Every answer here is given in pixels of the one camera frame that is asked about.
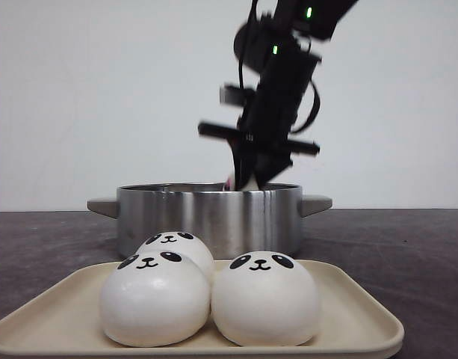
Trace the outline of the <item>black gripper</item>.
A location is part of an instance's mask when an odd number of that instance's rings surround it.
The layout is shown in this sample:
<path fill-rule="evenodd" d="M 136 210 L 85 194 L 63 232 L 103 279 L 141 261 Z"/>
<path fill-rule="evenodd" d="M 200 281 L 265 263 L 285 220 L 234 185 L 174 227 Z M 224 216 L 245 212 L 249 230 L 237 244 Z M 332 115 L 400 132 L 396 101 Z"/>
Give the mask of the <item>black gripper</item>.
<path fill-rule="evenodd" d="M 293 153 L 316 156 L 320 152 L 315 142 L 295 141 L 288 137 L 292 123 L 297 119 L 298 102 L 287 99 L 279 104 L 270 91 L 264 88 L 254 91 L 254 97 L 242 107 L 235 127 L 207 121 L 200 122 L 197 127 L 200 135 L 228 143 L 232 149 L 237 187 L 245 185 L 252 175 L 258 186 L 265 186 L 292 166 Z"/>

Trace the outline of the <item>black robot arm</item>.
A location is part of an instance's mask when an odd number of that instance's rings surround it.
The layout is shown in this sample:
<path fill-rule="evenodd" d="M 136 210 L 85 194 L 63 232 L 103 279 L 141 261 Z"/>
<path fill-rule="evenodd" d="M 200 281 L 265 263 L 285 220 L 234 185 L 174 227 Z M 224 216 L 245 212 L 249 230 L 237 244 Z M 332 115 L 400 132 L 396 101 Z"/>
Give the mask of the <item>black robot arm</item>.
<path fill-rule="evenodd" d="M 240 68 L 258 73 L 256 88 L 243 83 L 220 88 L 220 102 L 243 109 L 236 127 L 201 122 L 201 135 L 227 140 L 234 170 L 223 190 L 244 191 L 264 187 L 292 165 L 291 154 L 315 156 L 315 143 L 294 141 L 290 134 L 306 130 L 318 115 L 321 100 L 314 94 L 312 109 L 299 128 L 297 112 L 307 88 L 315 86 L 312 74 L 321 57 L 303 49 L 300 37 L 330 40 L 354 1 L 278 1 L 274 13 L 256 15 L 251 4 L 247 22 L 233 44 Z"/>

